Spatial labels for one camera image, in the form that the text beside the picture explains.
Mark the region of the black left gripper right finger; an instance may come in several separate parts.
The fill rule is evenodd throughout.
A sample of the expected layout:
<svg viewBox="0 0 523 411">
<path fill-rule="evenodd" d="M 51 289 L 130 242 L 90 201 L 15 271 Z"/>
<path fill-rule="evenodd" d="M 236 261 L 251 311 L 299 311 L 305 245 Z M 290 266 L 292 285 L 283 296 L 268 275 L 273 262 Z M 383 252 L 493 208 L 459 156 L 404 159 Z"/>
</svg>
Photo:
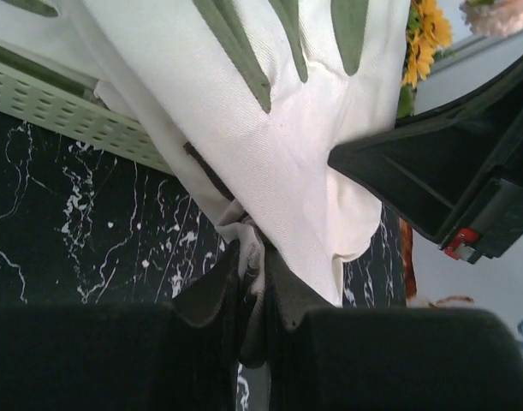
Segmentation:
<svg viewBox="0 0 523 411">
<path fill-rule="evenodd" d="M 523 357 L 493 313 L 337 308 L 265 255 L 272 410 L 523 410 Z"/>
</svg>

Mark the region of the white glove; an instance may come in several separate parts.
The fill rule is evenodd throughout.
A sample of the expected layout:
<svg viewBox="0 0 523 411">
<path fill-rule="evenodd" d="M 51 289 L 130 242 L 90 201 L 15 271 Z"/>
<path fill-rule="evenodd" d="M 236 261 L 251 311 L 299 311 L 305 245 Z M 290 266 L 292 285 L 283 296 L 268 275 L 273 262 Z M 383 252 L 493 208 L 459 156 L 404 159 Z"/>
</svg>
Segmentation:
<svg viewBox="0 0 523 411">
<path fill-rule="evenodd" d="M 381 202 L 330 151 L 393 127 L 406 1 L 64 1 L 110 83 L 226 239 L 250 308 L 240 360 L 266 360 L 274 247 L 340 306 L 342 266 L 370 246 Z"/>
</svg>

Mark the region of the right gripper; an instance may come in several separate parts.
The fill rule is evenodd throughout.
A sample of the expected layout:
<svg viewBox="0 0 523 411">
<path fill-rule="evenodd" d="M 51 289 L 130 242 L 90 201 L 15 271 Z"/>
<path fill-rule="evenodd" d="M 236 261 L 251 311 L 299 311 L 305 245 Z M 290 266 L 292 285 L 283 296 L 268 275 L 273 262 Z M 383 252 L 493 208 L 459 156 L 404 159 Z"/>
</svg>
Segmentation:
<svg viewBox="0 0 523 411">
<path fill-rule="evenodd" d="M 336 146 L 328 163 L 449 257 L 502 256 L 523 235 L 523 55 L 461 98 Z"/>
</svg>

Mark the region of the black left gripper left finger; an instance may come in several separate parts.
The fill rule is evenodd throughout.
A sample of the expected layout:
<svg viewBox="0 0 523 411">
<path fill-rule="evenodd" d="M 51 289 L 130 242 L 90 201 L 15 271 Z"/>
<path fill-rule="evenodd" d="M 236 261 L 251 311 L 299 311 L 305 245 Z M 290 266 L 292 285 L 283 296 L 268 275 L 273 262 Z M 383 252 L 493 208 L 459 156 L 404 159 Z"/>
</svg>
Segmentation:
<svg viewBox="0 0 523 411">
<path fill-rule="evenodd" d="M 232 410 L 240 247 L 163 304 L 0 308 L 0 410 Z"/>
</svg>

